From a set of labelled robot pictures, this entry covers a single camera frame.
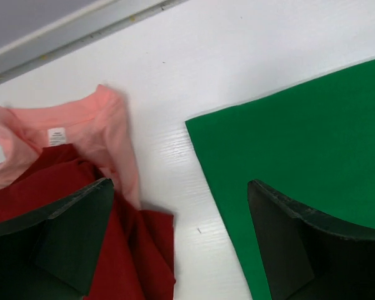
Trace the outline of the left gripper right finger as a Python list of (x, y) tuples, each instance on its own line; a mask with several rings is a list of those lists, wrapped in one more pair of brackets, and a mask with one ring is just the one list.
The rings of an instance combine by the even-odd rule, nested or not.
[(259, 180), (247, 200), (272, 299), (375, 299), (375, 229)]

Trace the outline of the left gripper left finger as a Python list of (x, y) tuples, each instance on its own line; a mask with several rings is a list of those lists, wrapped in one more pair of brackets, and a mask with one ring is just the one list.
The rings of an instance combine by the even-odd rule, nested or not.
[(114, 188), (102, 178), (0, 222), (0, 299), (82, 299), (91, 290)]

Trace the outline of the green t shirt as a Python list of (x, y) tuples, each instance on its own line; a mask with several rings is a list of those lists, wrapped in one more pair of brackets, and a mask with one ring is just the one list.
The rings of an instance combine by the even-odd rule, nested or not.
[(271, 295), (249, 181), (375, 228), (375, 60), (192, 118), (186, 127), (253, 299)]

